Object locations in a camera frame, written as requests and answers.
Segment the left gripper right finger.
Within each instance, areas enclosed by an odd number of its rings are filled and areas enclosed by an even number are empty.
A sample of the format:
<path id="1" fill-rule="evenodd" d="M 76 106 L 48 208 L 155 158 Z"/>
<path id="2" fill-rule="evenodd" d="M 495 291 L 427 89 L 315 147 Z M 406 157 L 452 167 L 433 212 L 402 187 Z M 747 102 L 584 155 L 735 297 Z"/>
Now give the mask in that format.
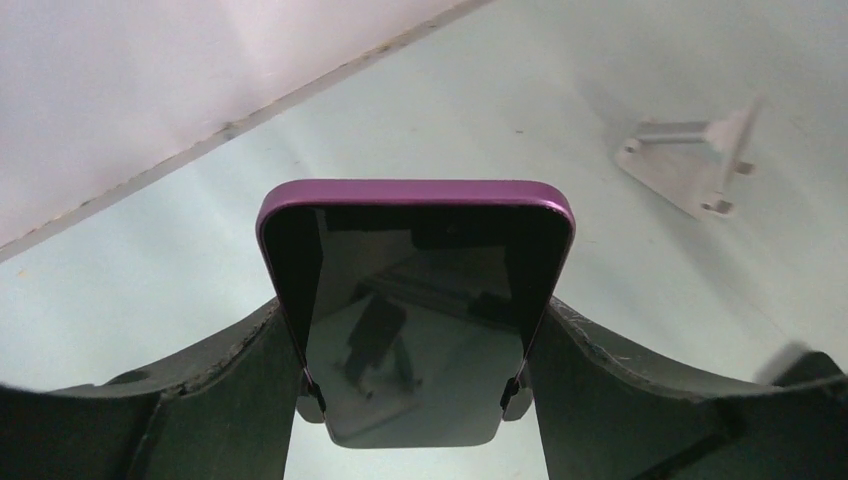
<path id="1" fill-rule="evenodd" d="M 660 355 L 552 300 L 529 359 L 552 479 L 843 479 L 847 375 L 790 387 Z"/>

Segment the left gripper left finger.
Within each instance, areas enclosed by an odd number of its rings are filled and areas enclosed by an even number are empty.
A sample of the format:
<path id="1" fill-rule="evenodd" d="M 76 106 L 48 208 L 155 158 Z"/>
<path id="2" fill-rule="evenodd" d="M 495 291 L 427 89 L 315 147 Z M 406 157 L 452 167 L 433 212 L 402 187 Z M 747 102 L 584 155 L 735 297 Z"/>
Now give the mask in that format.
<path id="1" fill-rule="evenodd" d="M 280 305 L 102 385 L 1 390 L 5 479 L 280 479 L 302 370 Z"/>

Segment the phone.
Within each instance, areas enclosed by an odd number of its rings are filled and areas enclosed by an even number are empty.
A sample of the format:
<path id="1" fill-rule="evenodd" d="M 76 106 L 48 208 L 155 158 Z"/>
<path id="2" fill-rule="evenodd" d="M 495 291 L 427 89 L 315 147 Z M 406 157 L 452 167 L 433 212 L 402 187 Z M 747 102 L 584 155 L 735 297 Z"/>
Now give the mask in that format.
<path id="1" fill-rule="evenodd" d="M 256 239 L 331 440 L 351 449 L 491 441 L 575 237 L 532 180 L 301 179 Z"/>

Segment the black round-base phone stand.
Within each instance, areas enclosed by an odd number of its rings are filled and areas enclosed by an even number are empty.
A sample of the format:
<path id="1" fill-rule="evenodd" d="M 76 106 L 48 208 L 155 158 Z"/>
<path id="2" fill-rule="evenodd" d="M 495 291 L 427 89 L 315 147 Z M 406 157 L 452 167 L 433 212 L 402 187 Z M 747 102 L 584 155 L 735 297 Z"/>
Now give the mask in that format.
<path id="1" fill-rule="evenodd" d="M 522 373 L 516 379 L 510 379 L 507 382 L 507 391 L 502 396 L 502 420 L 506 422 L 520 420 L 529 410 L 532 402 L 533 391 L 529 377 Z M 308 423 L 321 424 L 324 422 L 324 413 L 320 408 L 319 401 L 314 397 L 314 388 L 310 385 L 306 374 L 301 377 L 296 411 Z"/>

